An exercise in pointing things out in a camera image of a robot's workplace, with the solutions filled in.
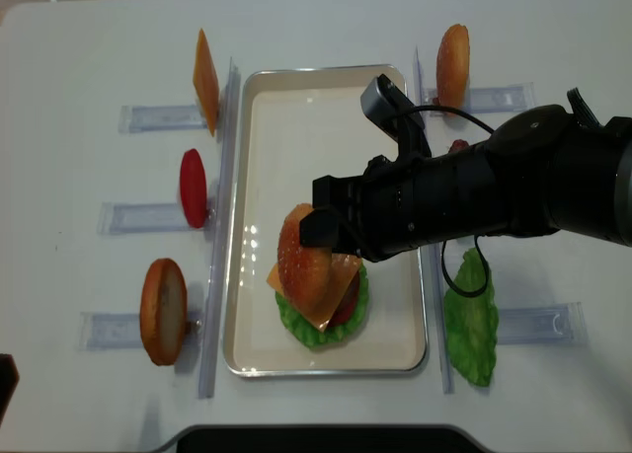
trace black object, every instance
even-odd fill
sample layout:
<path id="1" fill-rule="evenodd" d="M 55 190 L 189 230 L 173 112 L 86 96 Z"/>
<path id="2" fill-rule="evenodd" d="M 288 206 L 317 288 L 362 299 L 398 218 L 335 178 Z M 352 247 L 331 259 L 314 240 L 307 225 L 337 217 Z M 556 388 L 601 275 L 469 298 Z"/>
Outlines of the black object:
<path id="1" fill-rule="evenodd" d="M 274 451 L 276 453 L 481 453 L 450 428 L 405 426 L 217 427 L 194 430 L 178 442 L 178 453 Z"/>
<path id="2" fill-rule="evenodd" d="M 9 354 L 0 354 L 0 425 L 19 380 L 13 357 Z"/>
<path id="3" fill-rule="evenodd" d="M 545 106 L 510 119 L 485 142 L 432 158 L 417 113 L 423 107 L 395 90 L 382 75 L 361 103 L 396 135 L 397 159 L 378 156 L 361 176 L 315 180 L 303 246 L 379 262 L 464 236 L 560 229 L 632 245 L 632 119 L 586 126 L 561 106 Z"/>

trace robotic arm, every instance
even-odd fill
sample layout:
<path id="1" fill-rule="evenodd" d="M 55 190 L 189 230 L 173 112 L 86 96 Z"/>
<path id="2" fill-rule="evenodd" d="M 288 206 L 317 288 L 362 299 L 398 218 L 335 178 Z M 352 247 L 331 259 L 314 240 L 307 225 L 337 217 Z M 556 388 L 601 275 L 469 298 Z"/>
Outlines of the robotic arm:
<path id="1" fill-rule="evenodd" d="M 601 126 L 572 93 L 574 113 L 536 108 L 484 142 L 433 158 L 419 115 L 431 107 L 415 107 L 386 76 L 375 78 L 362 110 L 397 141 L 399 155 L 375 157 L 361 176 L 315 180 L 301 244 L 372 262 L 463 236 L 560 229 L 632 246 L 632 118 Z"/>

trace table surface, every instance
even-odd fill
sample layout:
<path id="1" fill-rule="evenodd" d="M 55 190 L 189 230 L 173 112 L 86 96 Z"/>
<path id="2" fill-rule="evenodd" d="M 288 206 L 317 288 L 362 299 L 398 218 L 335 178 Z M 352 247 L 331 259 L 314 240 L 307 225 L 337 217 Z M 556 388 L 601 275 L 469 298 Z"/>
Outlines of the table surface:
<path id="1" fill-rule="evenodd" d="M 220 360 L 215 397 L 198 400 L 195 363 L 157 368 L 139 350 L 77 349 L 79 313 L 135 311 L 157 257 L 179 262 L 198 303 L 207 289 L 199 234 L 113 240 L 95 229 L 102 201 L 175 200 L 188 148 L 216 173 L 204 132 L 117 131 L 121 105 L 193 101 L 199 27 L 223 82 L 232 55 L 244 78 L 391 63 L 410 83 L 418 45 L 431 86 L 442 33 L 463 23 L 471 86 L 532 81 L 539 104 L 564 104 L 578 85 L 606 121 L 632 113 L 628 2 L 112 0 L 11 11 L 0 27 L 0 351 L 22 379 L 0 450 L 151 450 L 197 425 L 345 422 L 449 424 L 503 451 L 629 451 L 632 252 L 569 234 L 506 238 L 495 254 L 541 281 L 534 300 L 581 301 L 589 346 L 499 346 L 489 391 L 457 376 L 455 393 L 442 393 L 432 303 L 428 361 L 406 377 L 253 381 Z M 450 132 L 440 119 L 430 126 L 431 137 Z M 559 248 L 568 256 L 549 261 Z"/>

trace green lettuce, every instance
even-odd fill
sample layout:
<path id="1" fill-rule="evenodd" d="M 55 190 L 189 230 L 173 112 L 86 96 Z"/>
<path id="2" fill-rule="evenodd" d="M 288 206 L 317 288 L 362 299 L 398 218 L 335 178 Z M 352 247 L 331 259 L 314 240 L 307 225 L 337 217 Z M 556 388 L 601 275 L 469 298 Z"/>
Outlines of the green lettuce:
<path id="1" fill-rule="evenodd" d="M 476 249 L 463 255 L 463 264 L 454 282 L 466 291 L 483 285 L 485 272 Z M 443 312 L 450 363 L 470 383 L 488 387 L 496 366 L 498 329 L 491 271 L 487 289 L 478 297 L 466 298 L 449 289 L 445 293 Z"/>
<path id="2" fill-rule="evenodd" d="M 335 328 L 325 330 L 325 333 L 316 330 L 278 292 L 276 292 L 276 303 L 278 304 L 278 312 L 283 325 L 305 346 L 313 349 L 333 342 L 340 342 L 352 335 L 364 321 L 368 306 L 366 268 L 364 268 L 364 265 L 361 265 L 359 268 L 359 293 L 352 317 Z"/>

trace white tray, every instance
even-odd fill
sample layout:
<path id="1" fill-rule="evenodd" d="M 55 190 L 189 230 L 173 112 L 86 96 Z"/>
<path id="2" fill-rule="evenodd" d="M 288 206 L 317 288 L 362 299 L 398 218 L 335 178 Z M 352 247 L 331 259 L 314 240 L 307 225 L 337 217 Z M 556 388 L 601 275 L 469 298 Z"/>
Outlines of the white tray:
<path id="1" fill-rule="evenodd" d="M 223 332 L 235 374 L 408 372 L 425 356 L 419 252 L 365 262 L 364 326 L 351 340 L 318 350 L 285 329 L 266 283 L 283 219 L 296 204 L 311 202 L 314 179 L 359 175 L 377 155 L 397 157 L 397 144 L 360 108 L 360 94 L 381 73 L 405 89 L 403 76 L 388 65 L 260 72 L 244 85 Z"/>

